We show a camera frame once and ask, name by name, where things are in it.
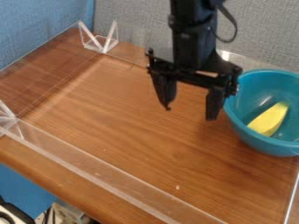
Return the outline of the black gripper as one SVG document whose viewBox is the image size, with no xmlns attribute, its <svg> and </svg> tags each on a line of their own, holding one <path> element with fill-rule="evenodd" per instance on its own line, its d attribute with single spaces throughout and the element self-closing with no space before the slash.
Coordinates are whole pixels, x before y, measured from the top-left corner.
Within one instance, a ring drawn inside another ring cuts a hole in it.
<svg viewBox="0 0 299 224">
<path fill-rule="evenodd" d="M 176 97 L 176 84 L 183 82 L 208 89 L 205 120 L 217 119 L 225 96 L 237 92 L 241 68 L 225 61 L 216 51 L 217 35 L 213 29 L 172 33 L 172 61 L 147 50 L 147 71 L 152 78 L 159 102 L 165 110 Z"/>
</svg>

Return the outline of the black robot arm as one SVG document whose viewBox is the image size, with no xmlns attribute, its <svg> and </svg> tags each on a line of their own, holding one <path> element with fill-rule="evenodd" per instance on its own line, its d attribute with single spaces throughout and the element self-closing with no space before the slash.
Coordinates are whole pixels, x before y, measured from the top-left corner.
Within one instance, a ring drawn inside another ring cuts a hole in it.
<svg viewBox="0 0 299 224">
<path fill-rule="evenodd" d="M 147 72 L 151 75 L 159 102 L 164 107 L 176 97 L 180 82 L 207 88 L 205 119 L 217 119 L 224 101 L 237 93 L 243 69 L 217 54 L 217 14 L 233 21 L 224 7 L 225 0 L 171 0 L 168 26 L 172 29 L 169 62 L 149 50 Z"/>
</svg>

